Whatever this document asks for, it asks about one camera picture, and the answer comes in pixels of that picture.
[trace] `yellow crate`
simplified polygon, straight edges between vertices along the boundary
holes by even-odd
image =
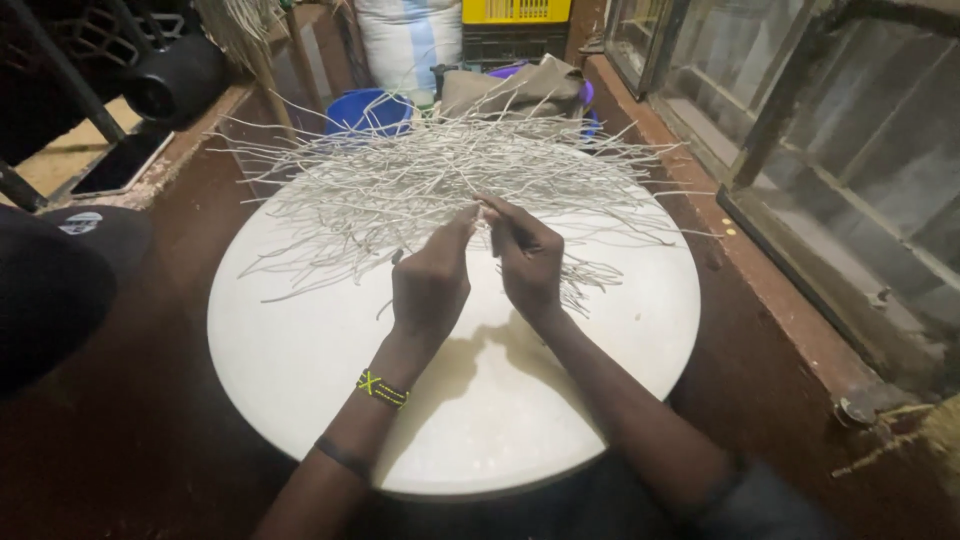
[[[465,24],[566,22],[570,0],[464,0]]]

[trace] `hand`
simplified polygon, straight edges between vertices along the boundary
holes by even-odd
[[[564,238],[499,197],[476,193],[473,198],[487,205],[483,215],[492,228],[493,256],[502,260],[503,288],[516,310],[534,328],[562,312]]]
[[[394,267],[392,335],[416,348],[412,354],[422,367],[450,335],[470,293],[466,249],[476,211],[476,205],[458,211],[423,249]]]

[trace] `white round table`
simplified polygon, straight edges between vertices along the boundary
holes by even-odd
[[[359,285],[346,280],[263,303],[292,290],[289,273],[238,278],[257,256],[290,244],[270,207],[250,218],[220,263],[208,339],[220,382],[240,413],[279,449],[303,459],[393,324],[389,308],[375,320],[392,297],[392,266],[370,271]],[[637,211],[665,215],[654,205]],[[578,226],[606,224],[595,216],[544,221],[566,238],[569,253],[623,272],[623,284],[606,293],[586,287],[590,318],[573,316],[665,398],[686,366],[700,319],[696,268],[682,234],[653,232],[675,244],[661,246]],[[463,314],[412,389],[374,470],[374,486],[388,493],[482,498],[568,473],[606,449],[572,380],[503,293],[497,260],[481,239],[471,242],[467,265],[472,292]]]

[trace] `glass pane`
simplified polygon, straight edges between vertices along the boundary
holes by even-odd
[[[661,95],[695,131],[715,135],[702,138],[727,165],[800,37],[812,4],[811,0],[690,3]],[[732,156],[724,145],[732,148]]]
[[[750,189],[960,368],[958,43],[890,22],[846,30]]]
[[[623,0],[616,8],[616,19],[607,47],[631,88],[639,85],[657,21],[667,1]]]

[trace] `beaded bracelet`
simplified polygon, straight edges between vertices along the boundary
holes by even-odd
[[[371,396],[381,402],[396,407],[403,408],[410,398],[410,392],[401,392],[393,389],[380,377],[375,376],[369,369],[363,370],[360,374],[360,380],[357,381],[357,388],[366,391]]]

